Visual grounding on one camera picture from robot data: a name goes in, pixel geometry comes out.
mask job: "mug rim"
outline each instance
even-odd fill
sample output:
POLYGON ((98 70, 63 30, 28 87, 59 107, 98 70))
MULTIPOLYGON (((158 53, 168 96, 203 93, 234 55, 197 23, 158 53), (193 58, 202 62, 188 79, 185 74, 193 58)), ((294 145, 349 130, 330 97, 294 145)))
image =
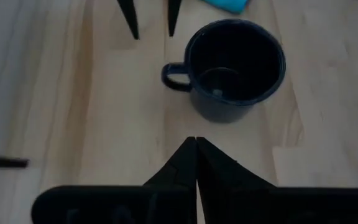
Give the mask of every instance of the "mug rim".
POLYGON ((209 23, 206 26, 202 27, 199 31, 197 31, 192 36, 192 38, 190 39, 189 43, 186 46, 185 63, 184 64, 188 68, 188 76, 190 78, 190 83, 197 92, 201 93, 205 97, 212 98, 212 99, 219 101, 221 103, 224 103, 227 105, 234 105, 234 106, 250 106, 250 105, 254 105, 258 102, 261 102, 263 100, 266 100, 273 93, 275 93, 277 91, 277 89, 280 87, 281 83, 284 80, 285 70, 286 70, 284 51, 283 51, 281 45, 278 43, 278 40, 271 33, 269 33, 267 30, 265 30, 260 25, 254 23, 254 22, 251 22, 251 21, 243 20, 243 19, 223 19, 223 20, 209 23), (205 32, 207 32, 217 26, 226 25, 226 24, 243 24, 243 25, 249 26, 250 28, 255 29, 260 35, 264 36, 268 41, 273 43, 273 45, 275 46, 275 48, 279 54, 279 56, 278 56, 278 58, 279 58, 279 74, 278 74, 278 78, 277 78, 276 82, 271 87, 269 87, 268 90, 266 90, 263 94, 255 97, 253 99, 250 99, 250 100, 226 100, 226 99, 220 98, 218 96, 214 96, 201 88, 200 84, 196 81, 195 75, 193 74, 193 71, 191 69, 191 50, 192 50, 196 40, 199 37, 201 37, 205 32))

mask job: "mug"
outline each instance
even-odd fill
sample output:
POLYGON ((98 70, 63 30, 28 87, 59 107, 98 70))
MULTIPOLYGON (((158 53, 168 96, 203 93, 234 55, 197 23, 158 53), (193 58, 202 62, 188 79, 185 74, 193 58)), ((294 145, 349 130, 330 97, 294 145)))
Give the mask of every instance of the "mug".
POLYGON ((265 100, 281 85, 285 56, 278 41, 261 26, 240 19, 216 21, 189 41, 183 63, 162 69, 163 83, 190 92, 196 110, 210 121, 228 123, 265 100), (189 83, 172 79, 188 75, 189 83))

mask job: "blue object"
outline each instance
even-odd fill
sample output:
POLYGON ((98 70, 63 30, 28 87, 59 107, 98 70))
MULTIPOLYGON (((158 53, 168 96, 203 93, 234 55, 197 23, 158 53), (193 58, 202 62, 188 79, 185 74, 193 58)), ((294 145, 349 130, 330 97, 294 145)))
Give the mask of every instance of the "blue object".
POLYGON ((231 13, 240 14, 248 0, 205 0, 213 6, 227 10, 231 13))

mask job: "wooden surface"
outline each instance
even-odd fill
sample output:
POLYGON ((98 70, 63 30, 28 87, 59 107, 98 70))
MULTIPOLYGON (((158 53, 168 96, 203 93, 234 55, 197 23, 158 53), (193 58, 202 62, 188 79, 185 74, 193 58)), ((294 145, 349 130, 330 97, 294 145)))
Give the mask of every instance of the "wooden surface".
POLYGON ((275 185, 358 187, 358 0, 253 0, 241 16, 184 0, 173 38, 166 1, 135 4, 140 40, 114 0, 0 0, 0 155, 31 160, 0 170, 0 223, 30 223, 56 185, 142 184, 187 136, 275 185), (244 119, 213 124, 160 70, 228 17, 269 30, 287 75, 244 119))

